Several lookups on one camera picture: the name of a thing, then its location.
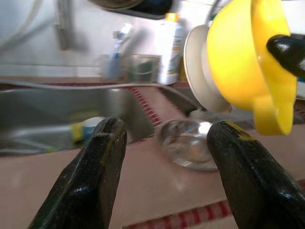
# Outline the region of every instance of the metal bowl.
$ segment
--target metal bowl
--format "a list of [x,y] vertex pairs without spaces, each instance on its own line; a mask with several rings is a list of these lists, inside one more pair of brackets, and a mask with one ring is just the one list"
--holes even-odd
[[157,130],[163,152],[176,164],[201,171],[217,171],[206,144],[209,122],[171,120]]

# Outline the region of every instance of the white plate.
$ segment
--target white plate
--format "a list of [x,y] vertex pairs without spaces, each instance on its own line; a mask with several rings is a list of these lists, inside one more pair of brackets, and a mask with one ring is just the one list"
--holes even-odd
[[231,106],[219,93],[209,71],[206,54],[208,30],[206,26],[197,26],[186,38],[183,51],[186,78],[204,108],[213,112],[229,111]]

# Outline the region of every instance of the yellow bowl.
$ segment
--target yellow bowl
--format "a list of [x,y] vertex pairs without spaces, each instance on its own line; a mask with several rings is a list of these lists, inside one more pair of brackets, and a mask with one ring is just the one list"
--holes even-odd
[[268,52],[270,37],[290,35],[280,0],[233,0],[207,37],[210,70],[222,96],[254,113],[263,135],[287,135],[293,122],[296,77]]

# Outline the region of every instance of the pink countertop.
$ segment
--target pink countertop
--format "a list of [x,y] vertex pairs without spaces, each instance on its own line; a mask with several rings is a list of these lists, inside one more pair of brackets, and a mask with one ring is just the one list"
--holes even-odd
[[[138,88],[162,121],[184,116],[153,87]],[[249,131],[297,180],[305,178],[305,125],[289,136],[260,136]],[[78,150],[0,159],[0,222],[25,228],[35,216],[62,169]],[[170,162],[155,139],[127,146],[113,207],[111,229],[202,207],[226,199],[218,173],[189,170]]]

